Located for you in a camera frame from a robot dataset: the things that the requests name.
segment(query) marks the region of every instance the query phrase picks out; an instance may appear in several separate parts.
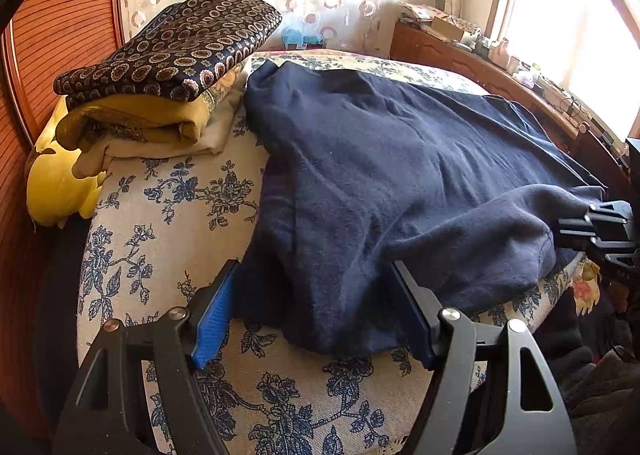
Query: floral bedspread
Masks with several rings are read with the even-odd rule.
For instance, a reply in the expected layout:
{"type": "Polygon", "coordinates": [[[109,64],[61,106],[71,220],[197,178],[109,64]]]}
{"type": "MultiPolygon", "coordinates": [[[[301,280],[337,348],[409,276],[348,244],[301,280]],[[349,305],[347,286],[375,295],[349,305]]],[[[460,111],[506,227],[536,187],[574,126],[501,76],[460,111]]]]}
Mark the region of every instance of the floral bedspread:
{"type": "MultiPolygon", "coordinates": [[[[312,69],[359,69],[389,78],[486,93],[452,72],[317,51],[256,54],[312,69]]],[[[82,262],[78,354],[112,317],[148,323],[185,305],[228,258],[241,258],[257,217],[267,153],[242,108],[225,149],[171,159],[115,160],[102,188],[82,262]]],[[[479,317],[520,317],[535,329],[580,276],[577,257],[529,294],[479,317]]],[[[175,453],[153,363],[144,366],[148,407],[161,451],[175,453]]],[[[232,321],[218,357],[198,374],[200,389],[229,453],[351,455],[396,453],[409,433],[431,374],[400,348],[330,359],[290,346],[276,329],[232,321]]],[[[478,364],[473,385],[483,377],[478,364]]]]}

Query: wooden dresser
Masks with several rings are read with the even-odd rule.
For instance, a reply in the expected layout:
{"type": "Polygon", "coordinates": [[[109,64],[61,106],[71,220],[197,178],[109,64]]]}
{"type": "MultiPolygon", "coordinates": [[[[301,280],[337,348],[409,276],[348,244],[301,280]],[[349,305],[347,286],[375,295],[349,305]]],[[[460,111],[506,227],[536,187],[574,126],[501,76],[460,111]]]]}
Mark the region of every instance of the wooden dresser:
{"type": "Polygon", "coordinates": [[[569,152],[578,135],[577,128],[556,112],[545,99],[520,85],[504,70],[427,32],[397,22],[390,57],[396,61],[457,72],[475,81],[491,94],[519,102],[536,116],[549,138],[565,152],[569,152]]]}

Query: folded yellow fabric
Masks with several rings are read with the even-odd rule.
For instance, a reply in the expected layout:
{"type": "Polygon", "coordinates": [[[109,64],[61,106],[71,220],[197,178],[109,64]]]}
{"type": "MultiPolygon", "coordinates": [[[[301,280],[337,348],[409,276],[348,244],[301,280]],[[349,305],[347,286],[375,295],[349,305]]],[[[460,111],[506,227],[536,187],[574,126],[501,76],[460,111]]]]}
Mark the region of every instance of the folded yellow fabric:
{"type": "Polygon", "coordinates": [[[26,166],[27,210],[31,218],[43,226],[62,228],[67,218],[76,212],[82,218],[91,218],[104,179],[104,174],[82,180],[71,174],[80,150],[68,151],[53,140],[56,125],[66,113],[65,96],[62,96],[26,166]]]}
{"type": "Polygon", "coordinates": [[[238,74],[236,83],[229,93],[216,105],[207,126],[200,132],[200,139],[196,143],[137,142],[106,135],[98,139],[88,151],[83,151],[78,156],[72,168],[74,176],[78,179],[83,179],[98,175],[101,171],[108,169],[114,158],[146,157],[164,159],[180,155],[220,153],[225,147],[231,131],[234,116],[240,105],[250,71],[251,63],[247,63],[238,74]]]}
{"type": "Polygon", "coordinates": [[[228,94],[247,61],[222,76],[195,101],[179,102],[148,94],[114,94],[88,101],[60,120],[62,148],[87,152],[105,135],[138,142],[195,144],[216,105],[228,94]]]}

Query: blue gripper pad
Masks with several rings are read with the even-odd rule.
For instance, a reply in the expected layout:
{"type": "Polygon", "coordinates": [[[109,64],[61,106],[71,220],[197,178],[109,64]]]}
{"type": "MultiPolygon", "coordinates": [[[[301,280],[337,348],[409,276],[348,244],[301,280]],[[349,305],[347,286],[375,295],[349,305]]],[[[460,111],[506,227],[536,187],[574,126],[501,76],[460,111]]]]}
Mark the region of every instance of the blue gripper pad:
{"type": "Polygon", "coordinates": [[[222,281],[219,282],[216,279],[212,284],[219,283],[220,285],[198,323],[196,347],[191,355],[198,369],[203,369],[209,359],[216,357],[222,340],[225,338],[232,316],[232,290],[236,266],[228,271],[222,281]]]}

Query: pillow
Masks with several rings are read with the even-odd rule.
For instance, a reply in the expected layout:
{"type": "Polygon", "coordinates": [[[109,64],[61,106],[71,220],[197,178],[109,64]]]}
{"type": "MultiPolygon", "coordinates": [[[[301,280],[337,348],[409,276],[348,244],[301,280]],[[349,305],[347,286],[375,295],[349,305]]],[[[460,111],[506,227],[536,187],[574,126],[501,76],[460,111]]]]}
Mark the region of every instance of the pillow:
{"type": "Polygon", "coordinates": [[[282,21],[262,0],[186,0],[163,9],[99,64],[60,74],[69,110],[113,94],[194,101],[254,53],[282,21]]]}
{"type": "Polygon", "coordinates": [[[195,144],[210,115],[236,82],[244,82],[244,88],[248,72],[243,70],[249,62],[240,62],[191,102],[148,94],[114,94],[86,102],[60,120],[56,140],[65,149],[80,148],[83,152],[108,135],[136,142],[195,144]]]}

